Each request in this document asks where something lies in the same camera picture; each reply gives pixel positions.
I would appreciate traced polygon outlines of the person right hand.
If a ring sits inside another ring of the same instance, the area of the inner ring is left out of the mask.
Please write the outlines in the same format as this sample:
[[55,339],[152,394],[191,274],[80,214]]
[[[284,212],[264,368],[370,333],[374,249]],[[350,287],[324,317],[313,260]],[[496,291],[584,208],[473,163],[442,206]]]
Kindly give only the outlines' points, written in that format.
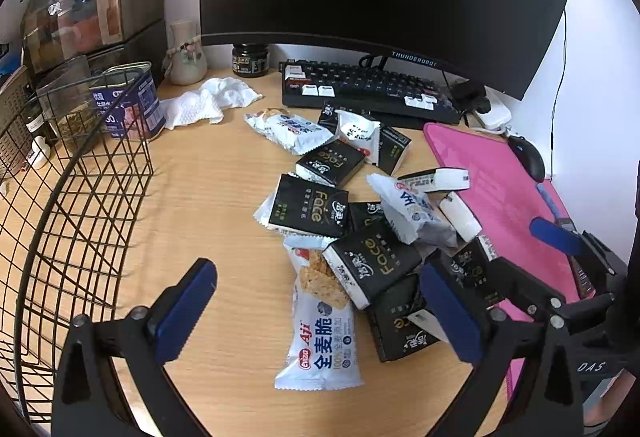
[[608,385],[603,384],[589,397],[584,408],[584,426],[587,434],[605,426],[625,400],[636,378],[623,370]]

